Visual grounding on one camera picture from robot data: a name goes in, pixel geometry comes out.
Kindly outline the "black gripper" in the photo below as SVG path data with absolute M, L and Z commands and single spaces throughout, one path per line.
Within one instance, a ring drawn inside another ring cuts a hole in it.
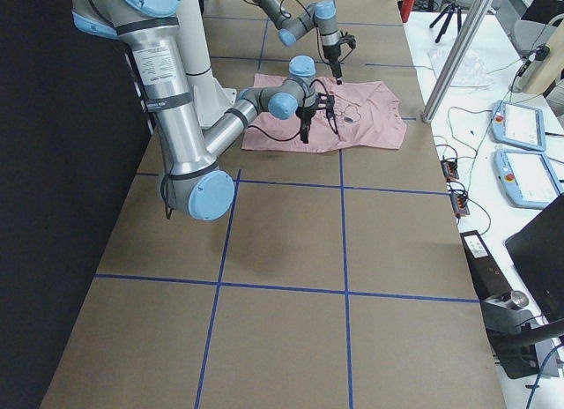
M 343 33 L 340 30 L 336 30 L 332 33 L 322 33 L 321 44 L 323 49 L 323 56 L 327 60 L 331 72 L 333 74 L 341 74 L 341 46 L 347 45 L 350 50 L 356 49 L 356 37 L 348 32 Z M 335 81 L 338 85 L 342 85 L 342 76 L 335 75 Z
M 303 144 L 309 143 L 309 128 L 312 119 L 317 111 L 324 111 L 327 120 L 336 124 L 336 116 L 334 111 L 335 98 L 330 93 L 316 93 L 315 99 L 311 104 L 305 101 L 299 104 L 296 109 L 296 115 L 300 119 L 300 139 Z

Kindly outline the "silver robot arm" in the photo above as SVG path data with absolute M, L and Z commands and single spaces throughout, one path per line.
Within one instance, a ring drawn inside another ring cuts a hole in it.
M 78 30 L 119 40 L 132 54 L 156 122 L 163 172 L 160 195 L 168 212 L 215 220 L 231 206 L 232 177 L 219 156 L 263 112 L 297 116 L 308 140 L 312 118 L 334 99 L 309 56 L 296 56 L 277 86 L 226 89 L 213 76 L 200 0 L 72 0 Z
M 251 0 L 260 7 L 278 30 L 278 37 L 286 47 L 293 46 L 300 38 L 312 30 L 318 34 L 317 44 L 321 47 L 322 60 L 331 70 L 332 77 L 338 85 L 343 82 L 342 47 L 356 49 L 356 38 L 353 34 L 339 29 L 337 8 L 332 0 L 323 0 L 303 5 L 302 13 L 294 16 L 279 0 Z

